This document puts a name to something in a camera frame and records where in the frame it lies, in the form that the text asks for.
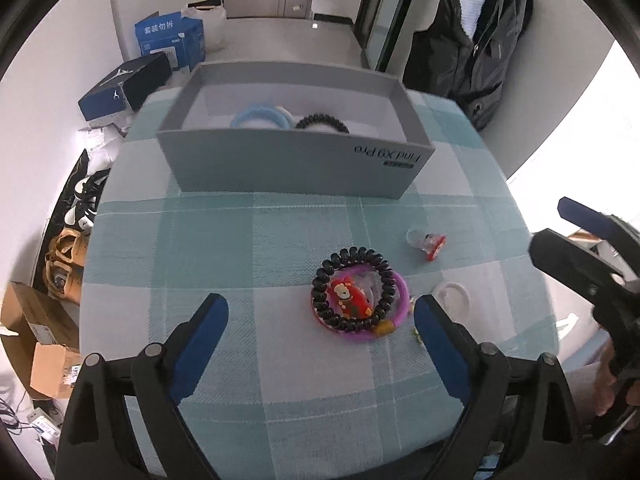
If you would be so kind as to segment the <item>person's right hand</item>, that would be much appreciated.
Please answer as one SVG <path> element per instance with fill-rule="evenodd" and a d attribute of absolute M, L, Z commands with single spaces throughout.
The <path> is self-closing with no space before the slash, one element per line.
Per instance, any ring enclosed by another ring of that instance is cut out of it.
<path fill-rule="evenodd" d="M 614 358 L 612 341 L 608 341 L 600 355 L 596 378 L 593 382 L 594 412 L 597 416 L 603 416 L 615 401 L 616 377 L 610 371 L 610 363 Z"/>

